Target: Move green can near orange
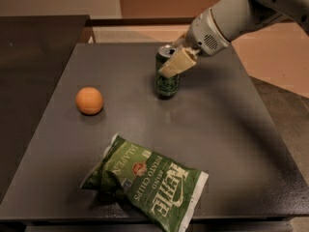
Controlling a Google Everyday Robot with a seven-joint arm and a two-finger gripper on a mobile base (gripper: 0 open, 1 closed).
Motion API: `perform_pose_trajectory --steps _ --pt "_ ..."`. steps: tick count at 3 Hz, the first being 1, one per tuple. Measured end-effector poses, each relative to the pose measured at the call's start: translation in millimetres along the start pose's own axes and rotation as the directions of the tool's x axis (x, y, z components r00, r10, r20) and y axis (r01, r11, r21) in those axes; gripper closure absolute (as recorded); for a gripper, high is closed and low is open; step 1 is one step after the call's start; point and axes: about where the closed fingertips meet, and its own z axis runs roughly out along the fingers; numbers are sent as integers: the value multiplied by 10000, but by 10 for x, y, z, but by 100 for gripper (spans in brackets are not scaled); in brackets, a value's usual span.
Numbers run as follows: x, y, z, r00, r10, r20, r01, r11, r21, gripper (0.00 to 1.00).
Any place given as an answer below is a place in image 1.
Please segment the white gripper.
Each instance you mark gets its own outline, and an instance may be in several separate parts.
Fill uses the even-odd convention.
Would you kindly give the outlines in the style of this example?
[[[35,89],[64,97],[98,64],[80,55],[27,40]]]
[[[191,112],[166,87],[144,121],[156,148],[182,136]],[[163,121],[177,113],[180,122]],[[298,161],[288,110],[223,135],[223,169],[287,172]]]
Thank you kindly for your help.
[[[230,42],[218,29],[212,9],[207,9],[197,16],[186,33],[180,35],[172,46],[176,51],[158,72],[170,78],[192,68],[197,62],[197,52],[203,56],[213,56],[224,50]]]

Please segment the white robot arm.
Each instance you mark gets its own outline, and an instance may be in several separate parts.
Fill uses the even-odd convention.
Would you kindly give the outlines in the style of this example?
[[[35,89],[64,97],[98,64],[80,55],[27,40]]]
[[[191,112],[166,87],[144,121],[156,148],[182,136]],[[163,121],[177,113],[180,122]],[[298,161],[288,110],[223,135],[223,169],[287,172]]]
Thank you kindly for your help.
[[[309,0],[219,0],[173,42],[176,51],[158,72],[165,77],[183,73],[200,56],[213,56],[238,37],[287,18],[309,32]]]

